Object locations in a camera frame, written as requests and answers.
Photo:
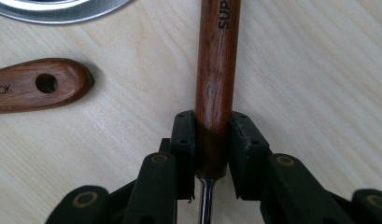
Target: metal shaft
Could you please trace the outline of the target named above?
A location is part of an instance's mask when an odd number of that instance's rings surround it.
[[[213,192],[217,182],[213,179],[200,179],[202,184],[202,192],[200,196],[200,213],[199,223],[210,224],[213,212]]]

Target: wooden handle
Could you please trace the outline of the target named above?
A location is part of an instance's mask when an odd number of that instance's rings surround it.
[[[195,106],[196,176],[225,176],[240,0],[203,0]]]
[[[92,74],[69,59],[41,59],[0,69],[0,113],[68,105],[84,96]]]

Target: silver metal rim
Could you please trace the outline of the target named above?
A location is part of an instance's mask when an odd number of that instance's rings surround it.
[[[64,24],[94,19],[132,0],[0,0],[0,14],[20,21]]]

